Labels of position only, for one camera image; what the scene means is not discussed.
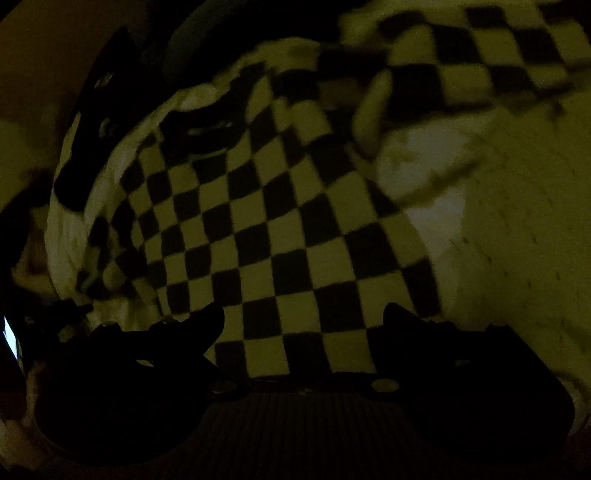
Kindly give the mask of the black white checkered garment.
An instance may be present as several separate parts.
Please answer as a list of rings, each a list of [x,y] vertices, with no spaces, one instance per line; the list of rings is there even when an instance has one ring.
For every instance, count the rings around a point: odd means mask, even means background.
[[[590,5],[211,1],[95,86],[48,271],[236,379],[396,377],[394,306],[590,387]]]

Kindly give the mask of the small lit screen device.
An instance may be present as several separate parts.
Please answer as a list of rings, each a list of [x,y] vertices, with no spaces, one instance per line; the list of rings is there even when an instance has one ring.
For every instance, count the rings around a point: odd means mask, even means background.
[[[22,360],[21,345],[6,317],[2,319],[2,333],[17,362]]]

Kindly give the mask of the white polka dot garment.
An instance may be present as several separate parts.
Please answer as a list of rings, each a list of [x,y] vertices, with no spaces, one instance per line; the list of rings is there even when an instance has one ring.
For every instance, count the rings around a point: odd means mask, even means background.
[[[589,93],[507,121],[464,187],[446,318],[510,324],[553,371],[589,389]]]

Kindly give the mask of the white bed sheet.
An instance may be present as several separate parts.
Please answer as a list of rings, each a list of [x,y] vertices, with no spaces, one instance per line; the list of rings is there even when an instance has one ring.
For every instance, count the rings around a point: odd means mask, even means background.
[[[534,50],[490,35],[441,65],[433,47],[287,38],[171,63],[120,114],[99,87],[53,185],[57,294],[175,319],[215,303],[249,342],[370,329],[391,302],[445,315],[464,184],[492,136],[578,94],[564,51]]]

